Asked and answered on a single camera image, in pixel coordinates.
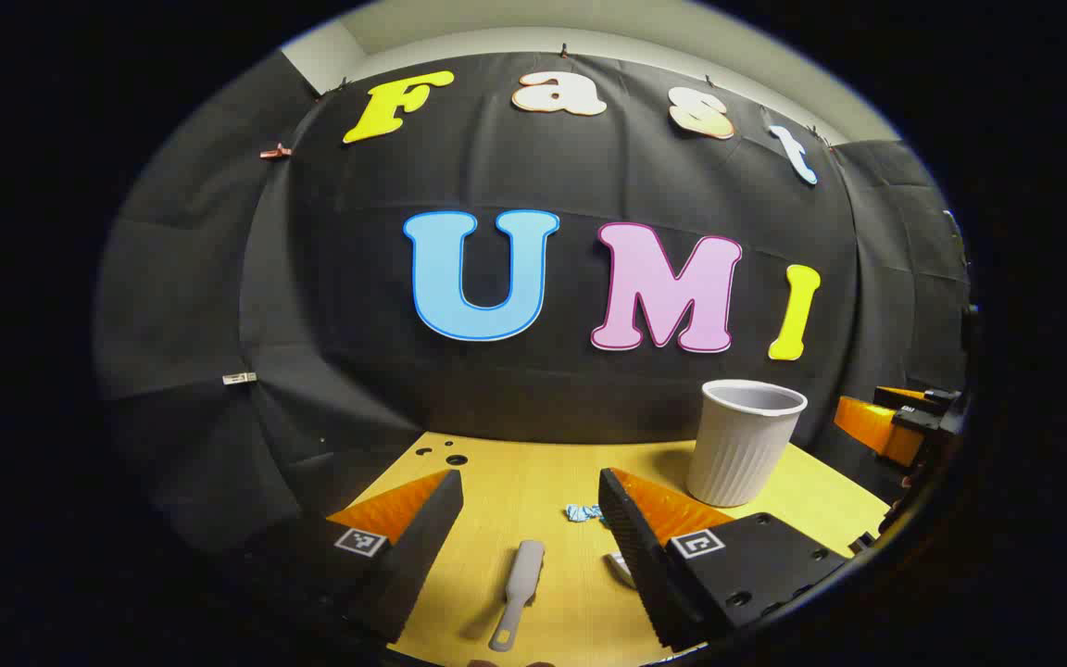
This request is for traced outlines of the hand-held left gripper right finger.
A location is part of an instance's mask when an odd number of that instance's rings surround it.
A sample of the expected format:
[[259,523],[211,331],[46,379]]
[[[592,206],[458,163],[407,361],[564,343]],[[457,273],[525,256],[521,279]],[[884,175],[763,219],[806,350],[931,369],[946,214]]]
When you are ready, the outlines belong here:
[[715,646],[753,632],[847,558],[769,512],[729,518],[620,469],[598,503],[662,646]]

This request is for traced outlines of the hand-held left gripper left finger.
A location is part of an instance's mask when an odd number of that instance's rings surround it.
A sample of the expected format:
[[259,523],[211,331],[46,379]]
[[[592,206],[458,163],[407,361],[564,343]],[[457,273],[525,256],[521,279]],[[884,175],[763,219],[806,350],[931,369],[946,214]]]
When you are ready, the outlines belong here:
[[251,583],[312,623],[395,644],[462,507],[461,474],[444,470],[283,521],[251,540]]

